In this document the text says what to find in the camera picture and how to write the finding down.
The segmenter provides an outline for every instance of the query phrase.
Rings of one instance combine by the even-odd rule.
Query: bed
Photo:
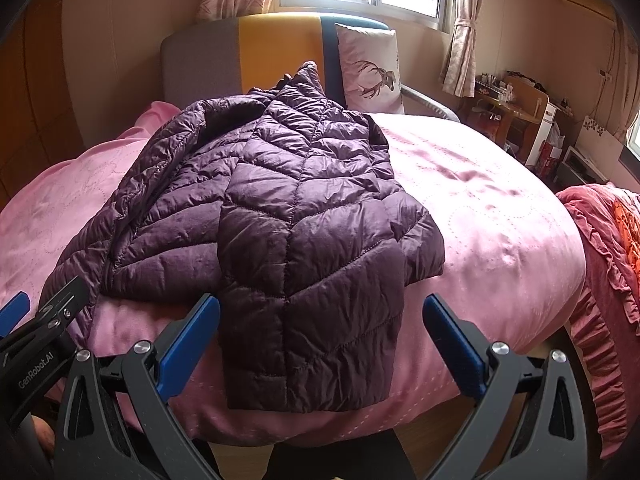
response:
[[[18,290],[28,293],[32,305],[38,303],[62,249],[109,197],[152,133],[177,112],[171,104],[153,103],[118,139],[49,168],[11,200],[0,213],[0,303]],[[576,225],[556,197],[462,124],[423,116],[372,117],[389,141],[396,178],[427,206],[446,243],[443,275],[405,290],[390,395],[354,412],[229,410],[220,350],[213,343],[183,394],[171,402],[191,436],[241,446],[282,440],[315,446],[409,422],[456,396],[422,327],[422,300],[431,292],[439,292],[488,338],[520,352],[571,316],[582,292],[584,251]],[[100,298],[88,346],[98,355],[124,352],[141,338],[153,339],[189,307]],[[135,424],[126,403],[123,410]]]

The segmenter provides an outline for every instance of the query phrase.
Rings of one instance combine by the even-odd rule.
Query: wooden floor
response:
[[[546,357],[553,348],[561,348],[569,356],[574,366],[574,373],[577,374],[580,395],[586,399],[583,401],[583,411],[588,428],[590,469],[593,470],[599,466],[600,454],[600,439],[594,425],[595,410],[590,401],[591,392],[586,378],[582,374],[582,366],[566,332],[564,330],[557,332],[529,355]],[[509,414],[481,470],[490,470],[500,463],[518,423],[523,402],[524,396],[514,397]],[[398,438],[419,479],[427,474],[443,453],[472,407],[471,400],[457,397],[423,413],[411,423],[396,428]],[[232,447],[213,444],[212,448],[225,480],[259,480],[266,469],[271,453],[271,446]]]

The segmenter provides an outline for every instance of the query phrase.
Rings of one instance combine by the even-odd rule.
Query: pink ruffled bedspread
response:
[[[115,189],[146,138],[177,112],[154,103],[119,140],[59,164],[0,213],[0,303],[18,290],[38,303],[58,255]],[[422,301],[439,292],[489,339],[525,351],[562,326],[582,290],[578,231],[562,204],[529,171],[475,131],[436,118],[375,115],[396,177],[425,204],[445,239],[442,276],[409,286],[388,399],[354,412],[228,410],[217,344],[211,344],[171,406],[191,436],[260,445],[290,439],[316,446],[409,422],[458,394],[422,326]],[[100,298],[89,347],[121,353],[153,339],[190,305]],[[130,421],[135,418],[123,402]]]
[[[620,446],[640,414],[638,278],[628,264],[614,200],[640,215],[638,195],[609,186],[558,193],[580,229],[587,275],[570,318],[571,337],[584,354],[602,437],[602,457]]]

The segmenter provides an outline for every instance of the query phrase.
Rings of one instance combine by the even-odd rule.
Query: yellow stripe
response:
[[[312,12],[255,14],[238,19],[242,92],[272,88],[305,61],[318,65],[324,85],[320,17]]]

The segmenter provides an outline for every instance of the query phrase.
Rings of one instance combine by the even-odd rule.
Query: metal screw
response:
[[[507,343],[503,343],[502,341],[496,341],[491,345],[491,350],[494,352],[494,354],[507,355],[509,353],[509,345],[507,345]]]
[[[76,359],[80,362],[86,361],[89,357],[91,357],[91,352],[88,350],[81,350],[76,354]]]
[[[149,341],[138,341],[135,345],[133,345],[133,351],[136,354],[146,354],[151,350],[151,343]]]
[[[551,358],[558,363],[564,363],[566,361],[566,354],[562,350],[554,350],[551,352]]]

